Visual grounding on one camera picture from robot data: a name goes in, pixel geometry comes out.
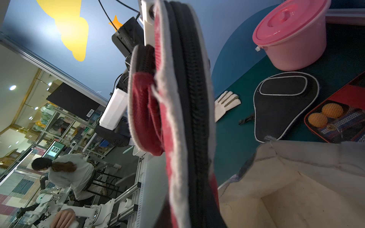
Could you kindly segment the maroon paddle case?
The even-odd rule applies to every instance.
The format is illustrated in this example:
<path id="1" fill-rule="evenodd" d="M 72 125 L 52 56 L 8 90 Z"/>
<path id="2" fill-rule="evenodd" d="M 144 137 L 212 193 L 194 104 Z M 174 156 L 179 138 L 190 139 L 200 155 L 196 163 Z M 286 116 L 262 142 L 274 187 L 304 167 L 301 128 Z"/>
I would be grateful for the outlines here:
<path id="1" fill-rule="evenodd" d="M 216 124 L 210 62 L 186 3 L 156 1 L 155 45 L 132 53 L 128 123 L 136 146 L 166 156 L 168 198 L 157 228 L 224 228 L 214 174 Z"/>

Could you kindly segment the black paddle case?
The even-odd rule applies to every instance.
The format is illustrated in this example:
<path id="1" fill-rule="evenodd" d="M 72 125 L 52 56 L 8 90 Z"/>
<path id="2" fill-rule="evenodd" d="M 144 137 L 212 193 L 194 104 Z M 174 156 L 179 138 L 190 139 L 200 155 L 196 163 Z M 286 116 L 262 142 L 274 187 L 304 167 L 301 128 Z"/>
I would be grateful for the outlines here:
<path id="1" fill-rule="evenodd" d="M 239 125 L 254 121 L 254 138 L 260 143 L 280 140 L 315 102 L 318 80 L 303 72 L 284 72 L 259 83 L 253 94 L 254 113 Z"/>

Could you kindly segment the beige canvas tote bag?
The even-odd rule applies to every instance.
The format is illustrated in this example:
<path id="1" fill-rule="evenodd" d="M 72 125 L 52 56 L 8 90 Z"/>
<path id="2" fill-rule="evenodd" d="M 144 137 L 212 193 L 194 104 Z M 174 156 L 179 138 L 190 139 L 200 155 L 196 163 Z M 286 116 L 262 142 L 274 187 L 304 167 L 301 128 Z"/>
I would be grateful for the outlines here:
<path id="1" fill-rule="evenodd" d="M 229 228 L 362 228 L 365 145 L 266 142 L 218 193 Z"/>

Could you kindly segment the black red ping pong case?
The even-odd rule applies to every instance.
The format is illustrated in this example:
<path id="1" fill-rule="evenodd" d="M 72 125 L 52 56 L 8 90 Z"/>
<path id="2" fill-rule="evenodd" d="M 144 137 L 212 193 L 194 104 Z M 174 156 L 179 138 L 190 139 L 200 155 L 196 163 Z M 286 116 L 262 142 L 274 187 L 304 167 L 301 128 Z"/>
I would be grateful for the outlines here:
<path id="1" fill-rule="evenodd" d="M 307 128 L 327 143 L 365 141 L 365 73 L 311 110 Z"/>

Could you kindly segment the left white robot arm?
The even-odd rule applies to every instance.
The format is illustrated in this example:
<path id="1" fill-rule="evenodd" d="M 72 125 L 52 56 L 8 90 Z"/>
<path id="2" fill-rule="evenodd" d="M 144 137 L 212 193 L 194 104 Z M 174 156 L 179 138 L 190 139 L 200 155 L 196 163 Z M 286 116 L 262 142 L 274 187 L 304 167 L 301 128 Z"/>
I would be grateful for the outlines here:
<path id="1" fill-rule="evenodd" d="M 153 1 L 139 1 L 137 16 L 129 19 L 112 35 L 112 42 L 125 57 L 126 70 L 117 77 L 111 98 L 95 129 L 95 134 L 115 147 L 129 145 L 131 135 L 127 123 L 128 81 L 132 52 L 137 45 L 155 46 Z"/>

